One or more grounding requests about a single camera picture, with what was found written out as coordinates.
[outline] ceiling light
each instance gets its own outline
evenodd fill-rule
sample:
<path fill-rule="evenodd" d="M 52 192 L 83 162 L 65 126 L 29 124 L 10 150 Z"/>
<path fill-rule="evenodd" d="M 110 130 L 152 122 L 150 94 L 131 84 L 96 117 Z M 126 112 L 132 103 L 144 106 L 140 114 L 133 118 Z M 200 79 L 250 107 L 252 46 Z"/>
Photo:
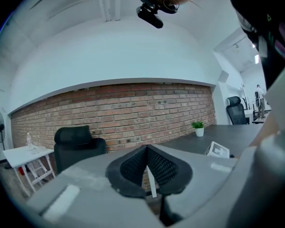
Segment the ceiling light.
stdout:
<path fill-rule="evenodd" d="M 258 64 L 258 55 L 255 56 L 255 62 Z"/>

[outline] water bottle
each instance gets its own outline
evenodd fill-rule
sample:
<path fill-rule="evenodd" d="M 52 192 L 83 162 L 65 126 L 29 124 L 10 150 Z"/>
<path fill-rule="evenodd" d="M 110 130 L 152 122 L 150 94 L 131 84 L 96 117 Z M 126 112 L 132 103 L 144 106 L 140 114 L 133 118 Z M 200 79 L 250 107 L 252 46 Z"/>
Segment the water bottle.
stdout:
<path fill-rule="evenodd" d="M 32 149 L 32 147 L 33 147 L 32 138 L 31 138 L 31 136 L 30 136 L 29 133 L 28 133 L 28 135 L 27 135 L 27 141 L 28 141 L 28 148 L 29 148 L 29 149 Z"/>

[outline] black office chair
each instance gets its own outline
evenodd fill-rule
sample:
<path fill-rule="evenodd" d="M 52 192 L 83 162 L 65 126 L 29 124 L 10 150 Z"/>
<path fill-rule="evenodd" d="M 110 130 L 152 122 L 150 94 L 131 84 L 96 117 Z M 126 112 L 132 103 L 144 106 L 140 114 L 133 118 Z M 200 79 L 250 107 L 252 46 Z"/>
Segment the black office chair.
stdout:
<path fill-rule="evenodd" d="M 226 107 L 233 125 L 249 124 L 249 117 L 245 117 L 244 106 L 238 96 L 229 97 L 229 105 Z"/>
<path fill-rule="evenodd" d="M 105 140 L 92 138 L 89 126 L 60 128 L 54 140 L 58 174 L 79 161 L 106 153 Z"/>

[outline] ceiling beam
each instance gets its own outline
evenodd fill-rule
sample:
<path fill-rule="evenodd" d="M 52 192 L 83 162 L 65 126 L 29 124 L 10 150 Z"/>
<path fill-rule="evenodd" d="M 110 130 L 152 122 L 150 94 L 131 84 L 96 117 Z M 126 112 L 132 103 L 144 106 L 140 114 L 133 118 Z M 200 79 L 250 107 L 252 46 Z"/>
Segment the ceiling beam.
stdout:
<path fill-rule="evenodd" d="M 105 14 L 106 14 L 106 20 L 111 21 L 111 9 L 110 9 L 110 0 L 104 0 L 105 3 Z"/>
<path fill-rule="evenodd" d="M 115 20 L 120 20 L 120 3 L 121 0 L 115 0 Z"/>
<path fill-rule="evenodd" d="M 99 0 L 99 7 L 101 12 L 101 17 L 103 18 L 104 22 L 107 22 L 106 16 L 105 16 L 105 6 L 104 6 L 104 0 Z"/>

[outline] mesh chair back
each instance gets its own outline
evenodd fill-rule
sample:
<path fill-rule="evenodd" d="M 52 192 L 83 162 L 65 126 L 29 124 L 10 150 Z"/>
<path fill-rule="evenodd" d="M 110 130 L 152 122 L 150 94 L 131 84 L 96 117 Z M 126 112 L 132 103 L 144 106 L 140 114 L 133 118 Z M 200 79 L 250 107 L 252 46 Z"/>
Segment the mesh chair back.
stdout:
<path fill-rule="evenodd" d="M 89 126 L 60 128 L 54 140 L 58 173 L 81 160 L 106 153 L 105 140 L 92 139 Z"/>
<path fill-rule="evenodd" d="M 237 96 L 228 98 L 230 105 L 226 107 L 228 115 L 233 125 L 247 124 L 244 107 L 241 99 Z"/>

